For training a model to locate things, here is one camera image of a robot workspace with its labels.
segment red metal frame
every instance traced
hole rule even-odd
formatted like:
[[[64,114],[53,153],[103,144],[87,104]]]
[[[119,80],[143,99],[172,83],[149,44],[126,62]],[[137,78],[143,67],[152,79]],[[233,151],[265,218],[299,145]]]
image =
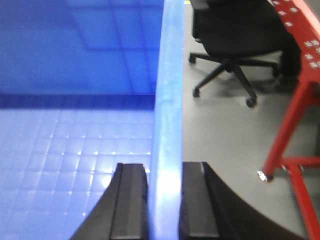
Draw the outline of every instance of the red metal frame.
[[[320,157],[283,157],[307,107],[320,105],[320,99],[315,98],[320,83],[320,52],[317,52],[317,49],[320,50],[320,44],[313,46],[306,44],[313,40],[320,42],[320,21],[304,0],[274,0],[273,3],[288,31],[294,35],[301,48],[302,71],[299,84],[264,164],[263,173],[266,176],[273,176],[277,168],[288,170],[308,235],[311,240],[320,240],[320,224],[300,169],[320,168]],[[315,59],[305,58],[306,54],[314,56]],[[312,62],[319,64],[319,67],[311,67]]]

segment chair seat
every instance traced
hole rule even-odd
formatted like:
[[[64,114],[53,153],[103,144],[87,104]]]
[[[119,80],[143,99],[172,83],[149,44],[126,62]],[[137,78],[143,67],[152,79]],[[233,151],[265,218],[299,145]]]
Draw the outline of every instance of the chair seat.
[[[201,12],[197,21],[199,38],[212,57],[240,58],[275,52],[282,49],[289,35],[267,0],[217,6]]]

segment red table leg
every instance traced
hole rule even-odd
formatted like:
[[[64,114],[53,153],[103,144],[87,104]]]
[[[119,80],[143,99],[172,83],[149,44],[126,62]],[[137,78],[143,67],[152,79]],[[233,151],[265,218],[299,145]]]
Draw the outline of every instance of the red table leg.
[[[311,240],[320,240],[320,225],[299,166],[289,164],[286,167],[308,235]]]
[[[295,90],[278,135],[271,147],[269,156],[264,164],[263,171],[258,172],[261,180],[269,181],[273,178],[276,168],[281,164],[282,155],[289,143],[289,140],[311,102],[317,85],[318,83],[316,82],[301,79],[301,82]]]

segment chair wheel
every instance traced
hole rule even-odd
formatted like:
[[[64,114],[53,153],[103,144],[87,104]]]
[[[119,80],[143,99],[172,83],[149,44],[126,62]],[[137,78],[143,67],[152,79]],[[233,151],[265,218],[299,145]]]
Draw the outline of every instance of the chair wheel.
[[[246,105],[249,107],[249,108],[254,108],[256,105],[257,105],[257,100],[256,99],[252,99],[252,98],[247,98],[247,100],[245,101]]]
[[[190,54],[190,56],[189,56],[189,63],[195,64],[195,63],[196,63],[196,57]]]
[[[200,90],[198,88],[193,89],[193,97],[199,98],[200,97]]]
[[[272,75],[273,75],[274,77],[278,77],[278,76],[280,75],[279,69],[278,69],[278,68],[273,68],[273,69],[272,69]]]

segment grid pattern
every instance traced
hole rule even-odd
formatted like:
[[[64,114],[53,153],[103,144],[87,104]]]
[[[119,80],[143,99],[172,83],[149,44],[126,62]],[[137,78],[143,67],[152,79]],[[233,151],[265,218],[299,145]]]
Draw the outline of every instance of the grid pattern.
[[[163,0],[0,0],[0,91],[154,94]]]
[[[65,240],[116,163],[150,170],[153,96],[0,97],[0,240]]]

